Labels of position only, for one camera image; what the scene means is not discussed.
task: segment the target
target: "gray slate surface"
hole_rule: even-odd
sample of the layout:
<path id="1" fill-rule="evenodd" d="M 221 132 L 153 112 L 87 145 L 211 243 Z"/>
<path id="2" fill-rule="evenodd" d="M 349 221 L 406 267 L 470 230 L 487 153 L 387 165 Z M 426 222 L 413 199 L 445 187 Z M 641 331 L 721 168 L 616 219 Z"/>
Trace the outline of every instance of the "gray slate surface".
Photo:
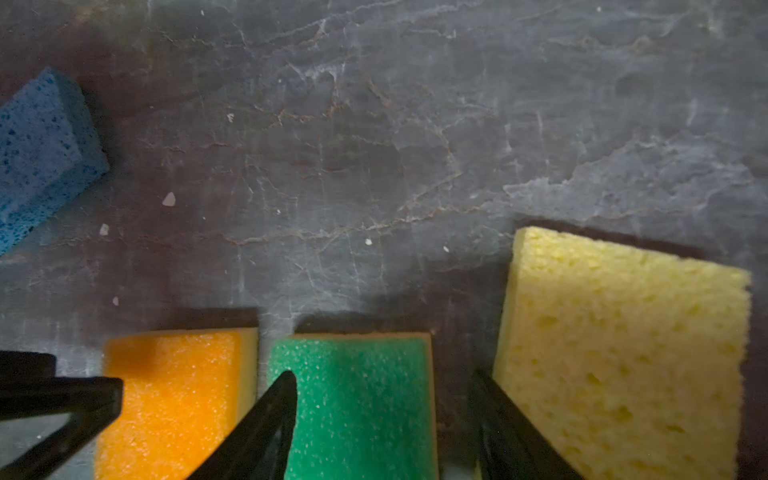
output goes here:
<path id="1" fill-rule="evenodd" d="M 3 2 L 0 101 L 46 65 L 77 78 L 113 171 L 0 257 L 0 348 L 89 376 L 147 329 L 258 323 L 262 363 L 296 329 L 429 329 L 444 477 L 469 478 L 512 234 L 562 222 L 754 272 L 740 461 L 764 478 L 767 21 L 758 1 Z M 0 426 L 0 462 L 37 432 Z"/>

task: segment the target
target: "green sponge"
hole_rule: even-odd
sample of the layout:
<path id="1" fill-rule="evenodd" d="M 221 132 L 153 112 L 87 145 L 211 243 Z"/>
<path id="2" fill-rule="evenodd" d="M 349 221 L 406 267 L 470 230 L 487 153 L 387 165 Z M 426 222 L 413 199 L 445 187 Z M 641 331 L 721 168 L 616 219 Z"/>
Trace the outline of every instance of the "green sponge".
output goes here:
<path id="1" fill-rule="evenodd" d="M 296 374 L 286 480 L 436 480 L 428 333 L 306 335 L 278 341 L 269 380 Z"/>

